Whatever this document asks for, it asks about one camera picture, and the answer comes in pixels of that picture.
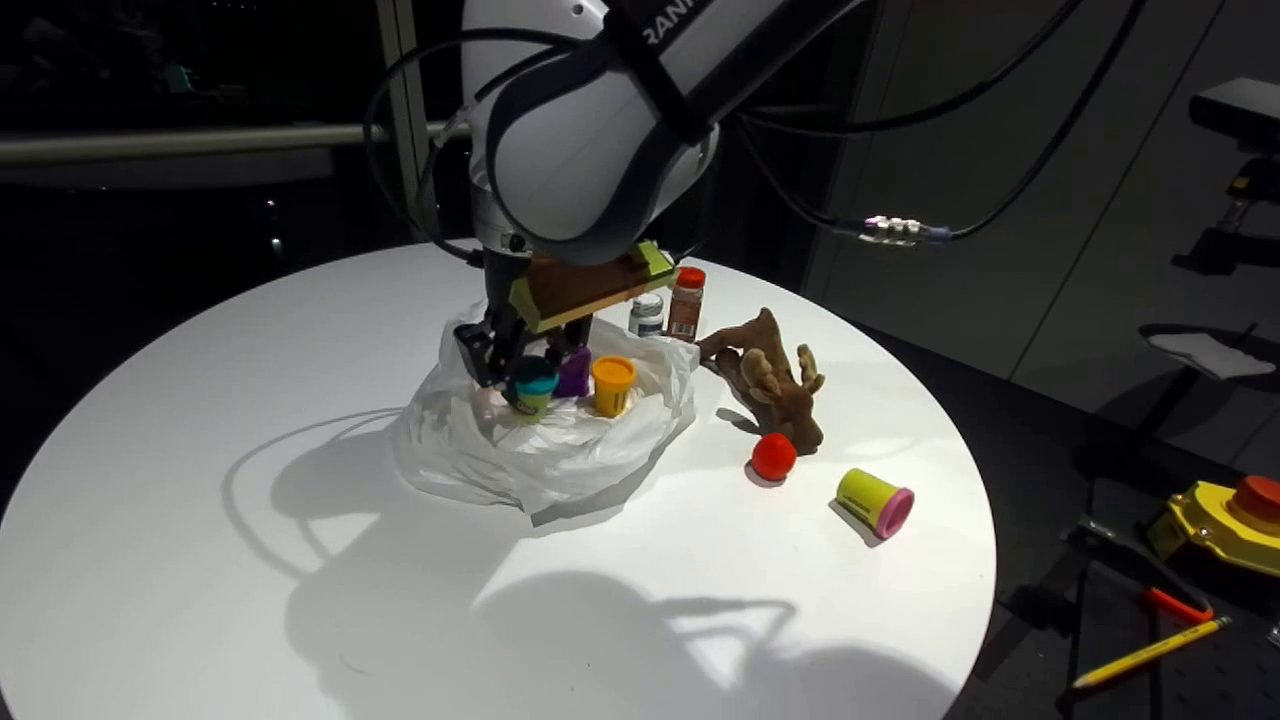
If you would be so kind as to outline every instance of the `yellow cylinder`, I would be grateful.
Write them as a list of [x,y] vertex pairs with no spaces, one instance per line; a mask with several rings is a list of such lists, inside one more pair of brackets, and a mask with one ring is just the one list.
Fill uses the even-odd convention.
[[886,540],[909,526],[914,492],[852,470],[835,487],[835,504]]
[[592,409],[598,417],[620,417],[637,387],[637,364],[623,355],[598,355],[592,362],[592,386],[595,386]]

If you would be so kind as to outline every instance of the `plastic bag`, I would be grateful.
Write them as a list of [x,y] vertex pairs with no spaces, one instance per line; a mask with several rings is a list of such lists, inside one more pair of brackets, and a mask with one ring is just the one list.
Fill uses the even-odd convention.
[[623,417],[602,422],[586,401],[556,401],[539,422],[483,422],[483,387],[467,375],[451,330],[443,330],[439,362],[392,432],[397,465],[418,492],[545,516],[640,483],[696,422],[696,349],[666,338],[629,338],[609,320],[592,320],[586,349],[637,364]]

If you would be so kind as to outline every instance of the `small bottle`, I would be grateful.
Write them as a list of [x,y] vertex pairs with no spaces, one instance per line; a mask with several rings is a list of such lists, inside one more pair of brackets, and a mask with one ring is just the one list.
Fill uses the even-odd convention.
[[708,272],[701,268],[676,272],[666,334],[689,346],[696,341],[696,320],[704,318],[704,285],[708,285]]
[[654,334],[663,334],[663,302],[660,295],[640,295],[637,305],[632,305],[632,338],[654,338]]

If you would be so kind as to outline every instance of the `red toy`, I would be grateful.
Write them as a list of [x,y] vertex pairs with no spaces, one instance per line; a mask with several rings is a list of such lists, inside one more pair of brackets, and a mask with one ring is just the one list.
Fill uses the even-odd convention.
[[796,470],[796,446],[782,432],[763,432],[756,453],[752,453],[752,472],[766,483],[786,480]]

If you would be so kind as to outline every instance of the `white round table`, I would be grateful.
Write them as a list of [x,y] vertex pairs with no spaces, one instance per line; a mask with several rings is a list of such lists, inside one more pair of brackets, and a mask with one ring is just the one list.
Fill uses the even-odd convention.
[[[39,720],[928,720],[980,651],[994,545],[920,381],[839,318],[708,268],[704,334],[770,308],[829,375],[782,487],[701,422],[617,514],[531,530],[413,492],[386,422],[479,276],[340,262],[169,334],[50,432],[0,526],[0,688]],[[914,487],[866,545],[847,470]]]

